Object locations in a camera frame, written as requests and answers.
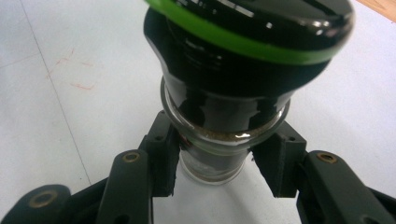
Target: screw hole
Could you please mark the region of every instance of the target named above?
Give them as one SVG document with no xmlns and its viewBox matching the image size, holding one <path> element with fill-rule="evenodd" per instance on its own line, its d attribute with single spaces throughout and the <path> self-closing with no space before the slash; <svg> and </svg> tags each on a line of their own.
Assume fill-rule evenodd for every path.
<svg viewBox="0 0 396 224">
<path fill-rule="evenodd" d="M 129 153 L 125 154 L 125 155 L 122 157 L 122 159 L 123 159 L 125 162 L 133 162 L 133 161 L 139 160 L 139 157 L 140 157 L 139 153 L 136 153 L 136 152 L 129 152 Z"/>
<path fill-rule="evenodd" d="M 51 204 L 58 197 L 58 192 L 53 189 L 45 190 L 35 195 L 29 201 L 29 206 L 32 208 L 45 207 Z"/>
<path fill-rule="evenodd" d="M 127 215 L 120 215 L 114 219 L 114 224 L 127 224 L 129 223 L 129 217 Z"/>
<path fill-rule="evenodd" d="M 333 155 L 331 155 L 329 153 L 318 153 L 317 157 L 321 161 L 325 161 L 327 163 L 335 163 L 335 162 L 337 162 L 337 158 L 335 158 Z"/>
</svg>

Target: stain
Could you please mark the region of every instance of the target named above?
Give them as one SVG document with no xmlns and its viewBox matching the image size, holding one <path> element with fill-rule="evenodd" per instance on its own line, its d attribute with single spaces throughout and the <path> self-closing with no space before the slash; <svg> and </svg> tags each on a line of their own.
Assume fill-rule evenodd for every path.
<svg viewBox="0 0 396 224">
<path fill-rule="evenodd" d="M 92 66 L 93 66 L 93 64 L 91 64 L 91 63 L 81 63 L 81 64 L 86 65 L 86 66 L 89 66 L 89 67 L 92 67 Z"/>
<path fill-rule="evenodd" d="M 79 63 L 79 64 L 82 64 L 82 65 L 88 66 L 88 67 L 93 67 L 94 66 L 93 63 L 72 61 L 71 57 L 73 56 L 74 53 L 75 53 L 75 49 L 72 49 L 72 51 L 69 53 L 69 55 L 67 57 L 61 58 L 58 62 L 56 62 L 55 66 L 53 66 L 53 68 L 49 71 L 49 73 L 47 74 L 46 78 L 50 78 L 50 76 L 55 71 L 55 69 L 62 63 L 70 62 L 70 63 Z"/>
<path fill-rule="evenodd" d="M 91 85 L 90 87 L 86 87 L 86 86 L 82 86 L 81 84 L 75 84 L 75 83 L 70 83 L 70 85 L 74 86 L 74 87 L 77 87 L 77 88 L 79 88 L 81 90 L 84 90 L 84 91 L 90 91 L 90 90 L 93 89 L 93 87 L 95 87 L 95 85 Z"/>
</svg>

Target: bottle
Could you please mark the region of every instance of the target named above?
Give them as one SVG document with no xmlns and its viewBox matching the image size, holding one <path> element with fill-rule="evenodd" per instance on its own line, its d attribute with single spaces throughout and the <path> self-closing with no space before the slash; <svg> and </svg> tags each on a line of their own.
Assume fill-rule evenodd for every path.
<svg viewBox="0 0 396 224">
<path fill-rule="evenodd" d="M 347 0 L 148 0 L 145 35 L 184 170 L 219 185 L 284 121 L 290 97 L 345 44 Z"/>
</svg>

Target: black plastic part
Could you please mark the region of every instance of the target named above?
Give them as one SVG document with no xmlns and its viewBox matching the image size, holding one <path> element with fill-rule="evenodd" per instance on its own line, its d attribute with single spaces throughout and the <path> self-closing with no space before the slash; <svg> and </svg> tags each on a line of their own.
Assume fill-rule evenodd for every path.
<svg viewBox="0 0 396 224">
<path fill-rule="evenodd" d="M 152 223 L 151 176 L 145 151 L 126 151 L 114 159 L 96 223 Z"/>
<path fill-rule="evenodd" d="M 369 189 L 374 196 L 381 202 L 381 204 L 388 210 L 388 212 L 393 216 L 393 219 L 396 220 L 396 199 L 379 192 L 375 189 Z"/>
<path fill-rule="evenodd" d="M 68 223 L 64 206 L 70 191 L 62 185 L 46 185 L 25 194 L 4 217 L 2 224 Z"/>
<path fill-rule="evenodd" d="M 295 168 L 304 159 L 305 147 L 306 141 L 284 121 L 274 135 L 252 149 L 254 161 L 274 197 L 295 197 Z"/>
<path fill-rule="evenodd" d="M 178 154 L 180 151 L 177 130 L 163 111 L 158 113 L 148 134 L 139 146 L 150 157 L 153 177 L 153 197 L 173 195 Z"/>
<path fill-rule="evenodd" d="M 106 183 L 107 178 L 70 197 L 65 208 L 70 217 L 70 224 L 95 223 Z"/>
<path fill-rule="evenodd" d="M 297 208 L 304 224 L 396 223 L 340 157 L 310 152 L 302 170 Z"/>
</svg>

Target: green band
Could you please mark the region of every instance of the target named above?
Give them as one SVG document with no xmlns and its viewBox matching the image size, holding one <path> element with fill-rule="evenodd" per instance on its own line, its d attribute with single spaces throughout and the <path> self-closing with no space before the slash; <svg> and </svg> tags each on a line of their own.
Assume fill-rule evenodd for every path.
<svg viewBox="0 0 396 224">
<path fill-rule="evenodd" d="M 324 63 L 329 61 L 341 48 L 341 45 L 322 50 L 280 48 L 218 27 L 216 24 L 206 21 L 176 5 L 171 0 L 146 1 L 152 8 L 162 13 L 169 20 L 205 41 L 229 51 L 262 61 L 295 65 Z"/>
</svg>

